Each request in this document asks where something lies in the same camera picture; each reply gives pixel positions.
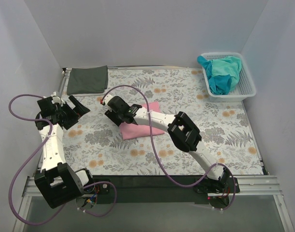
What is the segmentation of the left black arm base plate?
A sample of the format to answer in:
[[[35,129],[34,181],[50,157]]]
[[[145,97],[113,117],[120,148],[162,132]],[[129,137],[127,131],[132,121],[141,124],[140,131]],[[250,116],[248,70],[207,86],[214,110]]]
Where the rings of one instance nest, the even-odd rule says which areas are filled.
[[[103,181],[110,182],[110,179],[93,179],[89,181],[84,186],[84,194],[95,194],[95,193],[108,194],[110,192],[110,185],[107,183],[96,184],[88,188],[86,187],[88,185],[91,185],[92,183],[103,182]]]

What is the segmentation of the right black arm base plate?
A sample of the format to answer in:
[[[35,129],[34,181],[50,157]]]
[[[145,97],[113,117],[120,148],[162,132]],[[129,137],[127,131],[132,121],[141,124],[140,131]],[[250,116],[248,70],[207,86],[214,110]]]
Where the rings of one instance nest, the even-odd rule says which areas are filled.
[[[199,193],[216,193],[222,194],[225,192],[233,193],[234,190],[236,193],[240,193],[240,188],[238,180],[232,176],[226,178],[221,178],[221,180],[213,180],[208,177],[205,177],[200,183],[193,187],[194,191]]]

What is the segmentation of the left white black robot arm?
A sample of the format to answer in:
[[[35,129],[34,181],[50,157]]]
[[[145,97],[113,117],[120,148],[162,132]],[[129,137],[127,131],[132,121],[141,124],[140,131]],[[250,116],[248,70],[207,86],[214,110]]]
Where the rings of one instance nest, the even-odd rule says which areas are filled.
[[[42,147],[42,167],[34,181],[51,208],[81,197],[84,186],[93,181],[92,174],[86,168],[74,171],[65,159],[62,141],[64,130],[70,129],[90,111],[74,96],[70,96],[69,100],[74,108],[56,93],[37,101],[40,112],[35,124],[45,143]]]

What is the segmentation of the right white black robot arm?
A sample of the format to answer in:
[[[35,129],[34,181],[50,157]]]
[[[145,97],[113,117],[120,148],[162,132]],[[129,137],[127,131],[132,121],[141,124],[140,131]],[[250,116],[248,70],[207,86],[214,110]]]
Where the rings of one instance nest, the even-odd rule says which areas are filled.
[[[100,103],[107,106],[105,115],[117,126],[127,123],[135,125],[138,129],[147,126],[149,132],[156,128],[168,133],[175,147],[190,154],[205,171],[199,180],[188,187],[207,183],[216,192],[225,189],[236,191],[237,184],[231,171],[210,154],[202,141],[199,128],[186,113],[168,115],[154,112],[149,106],[128,105],[119,96],[112,95],[103,97]]]

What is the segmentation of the pink t-shirt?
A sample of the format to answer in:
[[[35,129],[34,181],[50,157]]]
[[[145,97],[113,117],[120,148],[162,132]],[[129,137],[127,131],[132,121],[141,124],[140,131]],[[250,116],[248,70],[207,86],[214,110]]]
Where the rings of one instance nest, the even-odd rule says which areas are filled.
[[[150,102],[149,108],[152,111],[160,113],[160,107],[159,107],[159,103],[157,101]],[[119,129],[122,134],[123,140],[129,140],[129,139],[150,136],[149,126],[145,126],[145,125],[139,126],[139,125],[134,125],[134,124],[122,123],[119,126]],[[162,135],[165,133],[164,131],[159,130],[157,128],[153,128],[152,131],[153,131],[153,136],[154,135]]]

